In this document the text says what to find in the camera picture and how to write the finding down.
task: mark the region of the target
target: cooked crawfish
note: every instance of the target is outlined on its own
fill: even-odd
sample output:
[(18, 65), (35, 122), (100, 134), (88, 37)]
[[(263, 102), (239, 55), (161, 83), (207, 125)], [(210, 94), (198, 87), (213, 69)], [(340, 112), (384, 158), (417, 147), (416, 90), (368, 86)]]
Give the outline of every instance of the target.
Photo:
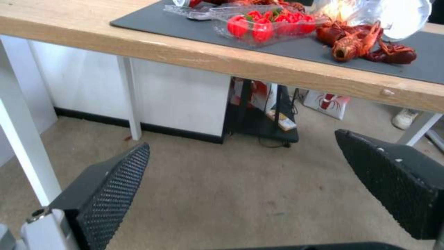
[(268, 4), (276, 4), (281, 6), (290, 6), (295, 10), (300, 12), (305, 12), (305, 7), (298, 2), (286, 2), (284, 0), (234, 0), (231, 1), (234, 4), (238, 5), (268, 5)]
[[(374, 25), (348, 26), (345, 22), (326, 22), (317, 28), (317, 39), (333, 47), (332, 55), (337, 61), (363, 57), (374, 62), (409, 64), (416, 59), (411, 47), (401, 44), (385, 44), (381, 37), (384, 30), (379, 22)], [(370, 52), (376, 41), (380, 49)]]
[(375, 45), (381, 32), (381, 23), (379, 21), (376, 22), (364, 38), (358, 37), (361, 32), (357, 31), (349, 34), (345, 31), (346, 36), (334, 43), (332, 49), (334, 59), (345, 62), (370, 53), (370, 49)]
[[(348, 26), (345, 22), (326, 22), (316, 30), (316, 37), (320, 42), (333, 47), (337, 40), (346, 36), (346, 33), (357, 33), (359, 39), (364, 39), (364, 37), (369, 34), (371, 28), (372, 25), (368, 24)], [(382, 36), (383, 32), (384, 30), (381, 28), (378, 39)]]
[(378, 43), (380, 49), (367, 54), (365, 59), (394, 64), (410, 64), (416, 59), (416, 52), (411, 47), (391, 42), (387, 45), (382, 39), (379, 39)]

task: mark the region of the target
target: metal screw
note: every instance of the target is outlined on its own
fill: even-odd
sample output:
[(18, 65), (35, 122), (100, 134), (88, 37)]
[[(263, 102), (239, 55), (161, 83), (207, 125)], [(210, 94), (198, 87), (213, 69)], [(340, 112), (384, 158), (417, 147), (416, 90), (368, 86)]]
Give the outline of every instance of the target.
[(38, 221), (40, 219), (42, 219), (43, 217), (47, 216), (48, 214), (51, 213), (51, 210), (49, 209), (49, 207), (44, 206), (36, 211), (34, 211), (31, 216), (29, 216), (28, 218), (26, 218), (26, 222), (28, 224), (33, 223), (35, 221)]

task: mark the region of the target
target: floor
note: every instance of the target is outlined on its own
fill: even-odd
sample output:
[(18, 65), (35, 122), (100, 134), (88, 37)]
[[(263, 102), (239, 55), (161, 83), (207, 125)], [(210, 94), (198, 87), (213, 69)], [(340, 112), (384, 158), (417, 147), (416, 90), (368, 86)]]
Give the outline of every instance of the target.
[[(143, 132), (151, 158), (141, 187), (108, 249), (223, 249), (379, 241), (431, 249), (409, 236), (347, 165), (334, 130), (395, 142), (398, 108), (353, 99), (343, 121), (299, 107), (300, 142), (262, 147), (233, 135), (223, 145)], [(43, 142), (62, 188), (86, 166), (135, 145), (129, 130), (60, 117)], [(415, 146), (444, 165), (423, 138)], [(39, 207), (13, 158), (0, 168), (0, 222), (15, 236)]]

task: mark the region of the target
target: white sneaker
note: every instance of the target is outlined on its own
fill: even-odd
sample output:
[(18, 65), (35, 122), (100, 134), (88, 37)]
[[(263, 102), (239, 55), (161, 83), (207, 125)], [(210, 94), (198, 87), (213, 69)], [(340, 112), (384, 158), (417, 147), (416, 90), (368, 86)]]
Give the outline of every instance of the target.
[(392, 119), (393, 126), (406, 130), (418, 116), (418, 112), (411, 109), (402, 109), (395, 117)]

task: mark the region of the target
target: wall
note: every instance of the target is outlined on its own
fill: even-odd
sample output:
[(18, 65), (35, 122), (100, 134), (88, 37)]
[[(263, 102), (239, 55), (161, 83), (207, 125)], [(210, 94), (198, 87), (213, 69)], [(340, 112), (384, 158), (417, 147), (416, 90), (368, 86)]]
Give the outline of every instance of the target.
[[(114, 55), (32, 42), (55, 107), (127, 119)], [(230, 76), (132, 59), (141, 122), (221, 136)]]
[[(37, 130), (42, 133), (57, 121), (57, 116), (28, 42), (10, 36), (0, 36), (0, 39), (8, 55), (8, 58), (0, 60), (9, 59)], [(0, 126), (0, 166), (13, 156), (14, 152)]]

